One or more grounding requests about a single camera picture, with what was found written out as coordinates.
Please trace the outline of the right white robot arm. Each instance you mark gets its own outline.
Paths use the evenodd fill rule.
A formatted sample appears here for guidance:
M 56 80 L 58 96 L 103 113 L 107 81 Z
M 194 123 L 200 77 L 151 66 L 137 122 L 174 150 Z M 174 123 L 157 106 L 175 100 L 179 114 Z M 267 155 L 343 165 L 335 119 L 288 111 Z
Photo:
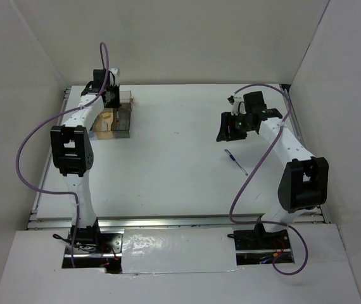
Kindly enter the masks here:
M 269 248 L 276 241 L 276 233 L 307 210 L 323 205 L 327 199 L 329 164 L 324 157 L 316 157 L 297 140 L 286 127 L 286 117 L 276 108 L 268 108 L 260 91 L 249 92 L 241 98 L 228 99 L 232 110 L 221 114 L 216 140 L 238 141 L 249 132 L 264 138 L 284 167 L 277 188 L 276 206 L 259 219 L 261 229 L 254 233 L 257 246 Z

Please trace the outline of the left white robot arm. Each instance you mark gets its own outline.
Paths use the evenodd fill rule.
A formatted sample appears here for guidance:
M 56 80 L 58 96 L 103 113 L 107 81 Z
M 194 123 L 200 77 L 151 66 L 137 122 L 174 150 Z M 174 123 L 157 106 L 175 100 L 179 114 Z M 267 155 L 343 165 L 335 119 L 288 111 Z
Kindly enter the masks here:
M 80 94 L 79 108 L 65 123 L 50 131 L 54 166 L 63 176 L 67 191 L 74 194 L 70 200 L 70 243 L 89 253 L 103 249 L 89 185 L 89 173 L 94 163 L 89 131 L 105 108 L 120 106 L 119 76 L 117 68 L 94 70 L 93 80 Z

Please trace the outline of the blue ballpoint pen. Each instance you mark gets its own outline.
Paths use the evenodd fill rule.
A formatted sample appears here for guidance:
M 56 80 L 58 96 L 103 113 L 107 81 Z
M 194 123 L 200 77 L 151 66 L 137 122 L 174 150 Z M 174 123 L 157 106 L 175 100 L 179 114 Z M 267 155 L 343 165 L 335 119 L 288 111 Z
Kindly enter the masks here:
M 242 171 L 242 173 L 245 176 L 248 176 L 248 172 L 238 163 L 238 161 L 235 159 L 234 155 L 228 149 L 225 149 L 224 151 L 227 153 L 229 158 L 239 167 L 239 169 Z

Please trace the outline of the yellow eraser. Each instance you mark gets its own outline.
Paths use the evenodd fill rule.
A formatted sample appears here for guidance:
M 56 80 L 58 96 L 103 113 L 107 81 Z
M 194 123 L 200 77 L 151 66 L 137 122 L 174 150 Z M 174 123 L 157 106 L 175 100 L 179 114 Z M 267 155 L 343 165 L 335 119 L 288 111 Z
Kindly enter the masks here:
M 107 119 L 110 119 L 111 118 L 111 113 L 103 113 L 102 114 L 102 118 L 104 119 L 104 120 L 107 120 Z

